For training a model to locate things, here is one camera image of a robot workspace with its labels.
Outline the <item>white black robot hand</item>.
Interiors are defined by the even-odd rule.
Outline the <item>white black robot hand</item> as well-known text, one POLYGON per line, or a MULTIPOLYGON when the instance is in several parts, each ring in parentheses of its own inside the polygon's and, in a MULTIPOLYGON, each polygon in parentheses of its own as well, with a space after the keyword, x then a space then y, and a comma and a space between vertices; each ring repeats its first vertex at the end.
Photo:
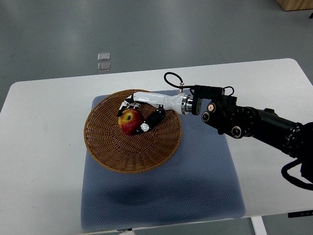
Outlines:
POLYGON ((156 108, 143 123, 132 131, 133 135, 151 131, 165 118, 165 112, 173 110, 179 115, 187 115, 191 112, 193 97, 186 93, 177 95, 165 95, 149 92, 136 92, 127 97, 121 104, 117 116, 122 116, 128 108, 139 108, 142 104, 149 104, 156 108))

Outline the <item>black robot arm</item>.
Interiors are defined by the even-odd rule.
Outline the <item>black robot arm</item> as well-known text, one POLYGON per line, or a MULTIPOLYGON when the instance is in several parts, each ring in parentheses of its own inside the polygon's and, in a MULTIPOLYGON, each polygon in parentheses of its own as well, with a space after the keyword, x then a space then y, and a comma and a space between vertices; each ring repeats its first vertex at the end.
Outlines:
POLYGON ((301 124, 279 117, 273 109, 242 107, 237 98, 226 95, 221 87, 194 85, 190 87, 192 102, 187 110, 193 115, 201 113, 201 102, 209 99, 202 113, 203 123, 215 128, 218 134, 235 139, 253 137, 294 158, 281 169, 282 176, 291 184, 313 189, 313 124, 301 124))

